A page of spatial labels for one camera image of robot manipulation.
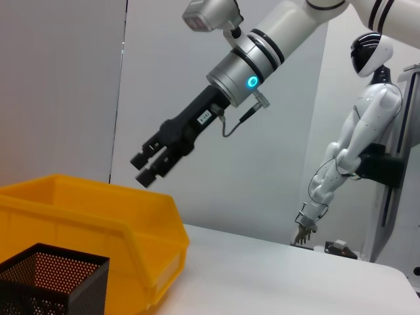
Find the white humanoid robot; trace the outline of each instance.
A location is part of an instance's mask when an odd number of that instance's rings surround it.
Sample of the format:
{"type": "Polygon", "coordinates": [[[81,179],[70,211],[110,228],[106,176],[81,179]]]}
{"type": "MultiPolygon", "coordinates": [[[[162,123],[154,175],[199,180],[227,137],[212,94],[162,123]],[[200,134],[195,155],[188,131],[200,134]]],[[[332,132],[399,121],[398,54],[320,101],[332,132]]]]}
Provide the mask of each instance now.
{"type": "Polygon", "coordinates": [[[352,45],[352,62],[360,77],[374,74],[370,84],[357,98],[337,142],[327,147],[321,167],[308,187],[308,199],[299,211],[295,243],[306,243],[317,230],[316,222],[328,210],[334,191],[355,176],[361,163],[359,155],[371,144],[387,144],[390,125],[399,114],[402,93],[390,78],[384,63],[391,59],[392,43],[379,33],[368,33],[352,45]]]}

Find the table surface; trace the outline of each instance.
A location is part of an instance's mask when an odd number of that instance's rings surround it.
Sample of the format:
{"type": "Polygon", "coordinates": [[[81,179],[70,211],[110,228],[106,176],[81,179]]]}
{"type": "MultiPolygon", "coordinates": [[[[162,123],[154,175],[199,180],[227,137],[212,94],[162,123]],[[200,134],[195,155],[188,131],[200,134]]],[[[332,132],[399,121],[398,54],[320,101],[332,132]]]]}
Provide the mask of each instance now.
{"type": "Polygon", "coordinates": [[[186,226],[186,267],[148,314],[420,314],[403,273],[378,264],[186,226]]]}

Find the perforated metal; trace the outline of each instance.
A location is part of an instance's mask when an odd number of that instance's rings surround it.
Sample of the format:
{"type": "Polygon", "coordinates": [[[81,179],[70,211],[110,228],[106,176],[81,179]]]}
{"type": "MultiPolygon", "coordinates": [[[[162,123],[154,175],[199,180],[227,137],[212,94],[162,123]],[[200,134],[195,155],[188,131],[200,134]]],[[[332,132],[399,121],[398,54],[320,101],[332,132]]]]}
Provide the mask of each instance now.
{"type": "Polygon", "coordinates": [[[109,259],[41,244],[31,249],[12,266],[0,264],[0,315],[104,314],[109,259]]]}

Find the black cable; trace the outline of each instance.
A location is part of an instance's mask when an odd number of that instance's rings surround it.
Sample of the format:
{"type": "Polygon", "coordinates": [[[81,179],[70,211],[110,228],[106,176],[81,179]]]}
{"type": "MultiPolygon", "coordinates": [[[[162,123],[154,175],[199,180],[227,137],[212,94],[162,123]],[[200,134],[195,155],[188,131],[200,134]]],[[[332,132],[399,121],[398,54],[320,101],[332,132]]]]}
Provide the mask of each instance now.
{"type": "Polygon", "coordinates": [[[356,114],[357,114],[357,116],[359,117],[359,120],[361,119],[361,117],[360,117],[360,114],[359,114],[359,111],[358,111],[358,109],[357,109],[357,106],[356,105],[354,105],[353,106],[353,110],[356,112],[356,114]]]}
{"type": "Polygon", "coordinates": [[[322,167],[324,167],[325,165],[327,165],[327,164],[328,164],[329,162],[331,162],[333,159],[334,159],[334,157],[333,157],[332,159],[330,159],[330,160],[326,161],[324,164],[322,164],[322,165],[321,165],[321,167],[320,167],[320,168],[316,171],[315,175],[314,175],[314,176],[312,176],[312,179],[310,180],[309,185],[308,185],[308,196],[309,196],[309,198],[310,198],[313,202],[317,203],[318,205],[325,205],[327,208],[328,208],[328,205],[326,205],[326,204],[324,204],[324,203],[317,202],[317,201],[315,201],[315,200],[314,200],[314,198],[312,198],[312,196],[310,195],[310,185],[312,184],[312,181],[314,180],[315,176],[316,176],[316,175],[318,175],[318,172],[321,170],[321,168],[322,168],[322,167]]]}
{"type": "Polygon", "coordinates": [[[355,177],[353,174],[341,174],[337,166],[337,159],[335,159],[335,170],[341,175],[341,177],[355,177]]]}
{"type": "Polygon", "coordinates": [[[239,123],[237,123],[236,126],[228,134],[226,134],[226,122],[222,121],[222,124],[223,124],[222,136],[224,138],[227,138],[227,137],[230,137],[232,135],[232,133],[235,132],[235,130],[242,124],[242,122],[240,121],[239,123]]]}
{"type": "Polygon", "coordinates": [[[329,206],[327,206],[327,209],[325,210],[325,212],[324,212],[324,213],[322,213],[322,214],[318,217],[318,220],[316,220],[316,221],[315,221],[315,223],[317,223],[319,220],[321,220],[322,218],[324,218],[324,217],[325,217],[325,215],[328,213],[328,210],[329,210],[329,206]]]}

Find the yellow bin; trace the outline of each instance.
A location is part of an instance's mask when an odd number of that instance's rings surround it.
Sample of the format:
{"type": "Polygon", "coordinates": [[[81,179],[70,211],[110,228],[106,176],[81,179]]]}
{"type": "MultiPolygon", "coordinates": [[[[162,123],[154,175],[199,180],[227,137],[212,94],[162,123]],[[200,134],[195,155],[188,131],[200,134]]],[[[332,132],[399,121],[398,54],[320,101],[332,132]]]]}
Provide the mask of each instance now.
{"type": "Polygon", "coordinates": [[[173,199],[53,175],[0,188],[0,262],[45,243],[111,258],[106,315],[159,302],[189,244],[173,199]]]}

